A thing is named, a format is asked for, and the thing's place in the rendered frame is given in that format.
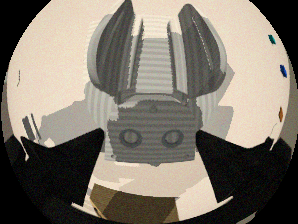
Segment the blue rectangular bar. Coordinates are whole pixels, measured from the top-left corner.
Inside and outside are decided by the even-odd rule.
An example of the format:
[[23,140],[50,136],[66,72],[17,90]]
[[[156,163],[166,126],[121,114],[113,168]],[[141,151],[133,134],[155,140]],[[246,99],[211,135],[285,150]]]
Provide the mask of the blue rectangular bar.
[[[285,65],[281,65],[281,64],[279,64],[279,67],[281,67],[281,72],[282,72],[282,76],[283,77],[286,77],[287,75],[286,75],[286,69],[285,69]],[[286,77],[286,79],[287,79],[287,77]]]

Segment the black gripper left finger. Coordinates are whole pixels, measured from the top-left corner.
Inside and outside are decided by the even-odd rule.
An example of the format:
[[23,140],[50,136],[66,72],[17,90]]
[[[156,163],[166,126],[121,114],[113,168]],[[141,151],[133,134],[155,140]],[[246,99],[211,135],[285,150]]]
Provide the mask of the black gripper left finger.
[[97,128],[67,143],[47,148],[20,136],[29,159],[36,161],[74,204],[80,206],[84,206],[86,189],[104,139],[104,129]]

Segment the brown flat bar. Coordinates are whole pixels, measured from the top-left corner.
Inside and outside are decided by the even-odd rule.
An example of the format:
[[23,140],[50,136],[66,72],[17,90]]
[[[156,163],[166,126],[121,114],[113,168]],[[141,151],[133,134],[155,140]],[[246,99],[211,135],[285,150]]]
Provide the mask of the brown flat bar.
[[279,108],[279,115],[278,115],[279,119],[281,119],[282,121],[282,117],[283,117],[283,113],[282,113],[282,107]]

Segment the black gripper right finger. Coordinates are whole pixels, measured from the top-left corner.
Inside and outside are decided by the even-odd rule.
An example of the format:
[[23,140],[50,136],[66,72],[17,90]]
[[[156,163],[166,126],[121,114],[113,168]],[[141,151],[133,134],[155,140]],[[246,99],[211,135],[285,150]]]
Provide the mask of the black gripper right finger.
[[259,157],[269,152],[274,139],[263,141],[257,147],[245,148],[231,144],[205,131],[196,132],[196,147],[212,183],[217,204],[231,196],[231,192],[245,180]]

